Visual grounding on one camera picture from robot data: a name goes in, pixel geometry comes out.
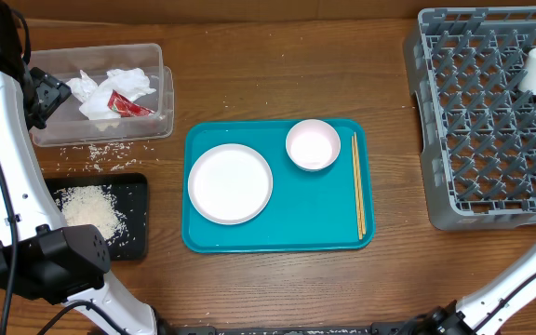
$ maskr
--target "teal tray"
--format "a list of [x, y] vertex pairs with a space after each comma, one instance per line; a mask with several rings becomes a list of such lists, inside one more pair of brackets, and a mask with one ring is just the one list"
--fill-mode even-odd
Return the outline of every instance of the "teal tray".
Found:
[[[208, 122], [193, 127], [185, 142], [181, 234], [200, 253], [316, 251], [366, 246], [375, 233], [369, 161], [363, 128], [349, 119], [324, 120], [341, 137], [341, 153], [330, 167], [303, 171], [288, 158], [285, 139], [299, 120]], [[367, 233], [359, 240], [351, 137], [357, 133]], [[192, 165], [208, 149], [225, 143], [253, 148], [268, 162], [274, 189], [254, 219], [220, 225], [192, 205], [187, 181]]]

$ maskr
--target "wooden table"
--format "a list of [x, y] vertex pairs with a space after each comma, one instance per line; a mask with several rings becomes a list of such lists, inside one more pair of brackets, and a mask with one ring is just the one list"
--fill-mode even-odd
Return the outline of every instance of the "wooden table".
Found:
[[[115, 262], [117, 277], [175, 326], [367, 325], [446, 306], [520, 257], [536, 241], [536, 227], [449, 233], [428, 220], [419, 114], [408, 93], [401, 49], [414, 24], [348, 20], [32, 30], [35, 49], [157, 43], [173, 71], [173, 134], [136, 142], [131, 156], [100, 163], [108, 172], [118, 163], [141, 160], [121, 172], [145, 174], [151, 190], [148, 256]], [[203, 121], [309, 117], [350, 117], [365, 129], [377, 220], [373, 241], [344, 252], [190, 251], [181, 241], [188, 130]], [[46, 178], [88, 173], [81, 171], [91, 163], [87, 150], [36, 151]], [[3, 297], [0, 290], [0, 314]], [[34, 334], [58, 311], [45, 301], [16, 298], [9, 332]], [[84, 334], [89, 328], [83, 316], [70, 313], [53, 333]], [[536, 301], [508, 322], [504, 334], [536, 334]]]

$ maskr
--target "red wrapper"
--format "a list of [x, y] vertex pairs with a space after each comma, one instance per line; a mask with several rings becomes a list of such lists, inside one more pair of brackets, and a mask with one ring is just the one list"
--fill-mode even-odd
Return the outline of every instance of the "red wrapper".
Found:
[[113, 91], [113, 94], [111, 94], [111, 98], [109, 99], [107, 106], [113, 112], [119, 113], [122, 117], [146, 116], [154, 114], [154, 111], [131, 102], [126, 97], [117, 93], [115, 90]]

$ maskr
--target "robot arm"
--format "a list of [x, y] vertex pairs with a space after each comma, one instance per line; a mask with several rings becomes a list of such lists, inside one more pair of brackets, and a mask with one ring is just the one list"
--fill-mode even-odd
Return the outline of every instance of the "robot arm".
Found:
[[[13, 273], [12, 291], [24, 298], [64, 305], [89, 302], [98, 312], [85, 306], [76, 309], [107, 333], [156, 334], [153, 308], [135, 299], [110, 271], [110, 258], [101, 257], [108, 249], [100, 232], [93, 226], [67, 227], [34, 155], [28, 129], [44, 127], [70, 95], [53, 76], [36, 68], [28, 71], [11, 12], [0, 1], [0, 166], [18, 232], [14, 242], [0, 189], [0, 288], [8, 288]], [[13, 247], [16, 272], [11, 266]]]
[[536, 244], [491, 283], [465, 297], [456, 309], [477, 334], [493, 335], [536, 298]]

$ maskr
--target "white plate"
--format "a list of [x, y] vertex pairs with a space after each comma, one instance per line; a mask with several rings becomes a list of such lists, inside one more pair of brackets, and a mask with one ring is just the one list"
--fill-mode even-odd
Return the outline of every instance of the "white plate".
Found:
[[219, 224], [238, 224], [264, 209], [272, 187], [272, 171], [257, 151], [241, 144], [223, 144], [195, 161], [187, 190], [203, 217]]

